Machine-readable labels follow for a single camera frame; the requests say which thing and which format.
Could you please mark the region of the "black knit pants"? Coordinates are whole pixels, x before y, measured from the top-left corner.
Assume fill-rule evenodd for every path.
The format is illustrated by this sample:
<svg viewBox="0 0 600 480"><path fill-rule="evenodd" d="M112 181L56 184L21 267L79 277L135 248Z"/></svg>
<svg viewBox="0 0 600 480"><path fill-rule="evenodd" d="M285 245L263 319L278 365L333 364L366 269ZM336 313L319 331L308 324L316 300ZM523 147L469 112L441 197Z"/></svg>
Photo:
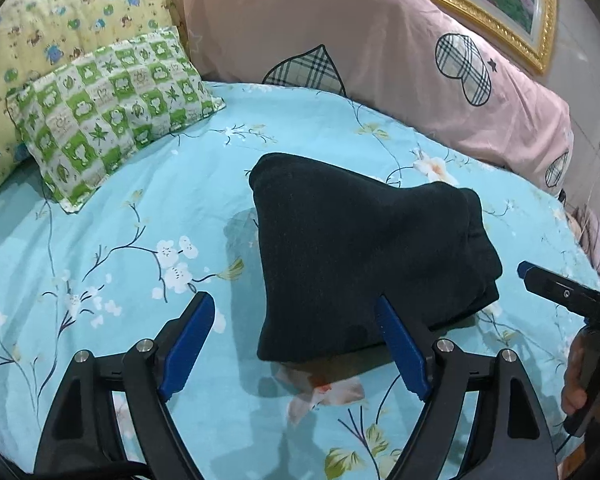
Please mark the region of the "black knit pants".
<svg viewBox="0 0 600 480"><path fill-rule="evenodd" d="M501 259L469 188L394 188L283 153L262 156L249 184L265 286L263 361L305 363L376 346L380 297L430 330L498 300Z"/></svg>

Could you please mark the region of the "light blue floral bedsheet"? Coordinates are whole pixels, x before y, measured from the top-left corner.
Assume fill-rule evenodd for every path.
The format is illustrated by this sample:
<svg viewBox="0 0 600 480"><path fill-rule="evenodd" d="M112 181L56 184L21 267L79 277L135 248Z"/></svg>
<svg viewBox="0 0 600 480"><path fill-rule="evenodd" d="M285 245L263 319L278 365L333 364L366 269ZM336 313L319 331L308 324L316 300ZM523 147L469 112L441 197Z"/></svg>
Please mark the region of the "light blue floral bedsheet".
<svg viewBox="0 0 600 480"><path fill-rule="evenodd" d="M62 375L87 349L104 356L155 336L195 292L215 321L185 389L170 401L208 479L381 479L419 415L419 400L381 349L315 373L257 356L264 284L248 183L269 152L306 156L396 188L433 178L472 188L501 258L500 298L451 330L465 351L518 353L554 445L559 393L582 321L529 294L529 260L590 287L600 278L554 197L334 94L215 84L224 110L144 148L77 214L48 196L34 162L0 191L0 452L25 471Z"/></svg>

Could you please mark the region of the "pink plaid-heart duvet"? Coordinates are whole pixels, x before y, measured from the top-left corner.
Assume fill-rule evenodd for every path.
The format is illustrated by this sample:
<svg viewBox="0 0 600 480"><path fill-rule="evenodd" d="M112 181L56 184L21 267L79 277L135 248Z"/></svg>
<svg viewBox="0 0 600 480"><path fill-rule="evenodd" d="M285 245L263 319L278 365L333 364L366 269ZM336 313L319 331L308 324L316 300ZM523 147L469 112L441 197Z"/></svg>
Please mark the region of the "pink plaid-heart duvet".
<svg viewBox="0 0 600 480"><path fill-rule="evenodd" d="M430 0L172 0L207 78L324 90L557 193L568 104Z"/></svg>

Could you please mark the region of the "green white checkered pillow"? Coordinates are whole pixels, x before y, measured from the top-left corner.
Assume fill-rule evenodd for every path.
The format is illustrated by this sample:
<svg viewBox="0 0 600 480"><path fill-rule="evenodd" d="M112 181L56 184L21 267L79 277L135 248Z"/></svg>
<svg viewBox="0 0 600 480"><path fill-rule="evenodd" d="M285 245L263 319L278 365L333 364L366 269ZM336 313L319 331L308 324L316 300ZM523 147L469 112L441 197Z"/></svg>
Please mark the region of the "green white checkered pillow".
<svg viewBox="0 0 600 480"><path fill-rule="evenodd" d="M100 47L6 99L44 183L68 214L135 153L224 106L175 27Z"/></svg>

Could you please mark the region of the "yellow cartoon print pillow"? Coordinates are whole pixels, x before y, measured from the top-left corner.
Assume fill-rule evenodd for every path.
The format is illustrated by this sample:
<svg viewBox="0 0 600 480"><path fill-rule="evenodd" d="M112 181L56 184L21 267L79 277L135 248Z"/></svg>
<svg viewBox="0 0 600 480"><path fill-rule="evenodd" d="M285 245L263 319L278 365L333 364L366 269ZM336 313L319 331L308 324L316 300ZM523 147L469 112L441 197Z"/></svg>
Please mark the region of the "yellow cartoon print pillow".
<svg viewBox="0 0 600 480"><path fill-rule="evenodd" d="M99 47L174 25L172 0L5 0L0 7L0 186L28 158L6 96Z"/></svg>

